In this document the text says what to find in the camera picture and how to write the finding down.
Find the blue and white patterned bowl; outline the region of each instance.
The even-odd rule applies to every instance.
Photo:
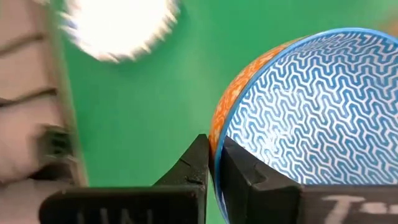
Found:
[[[304,38],[248,82],[223,139],[301,184],[398,183],[398,39],[360,28]]]

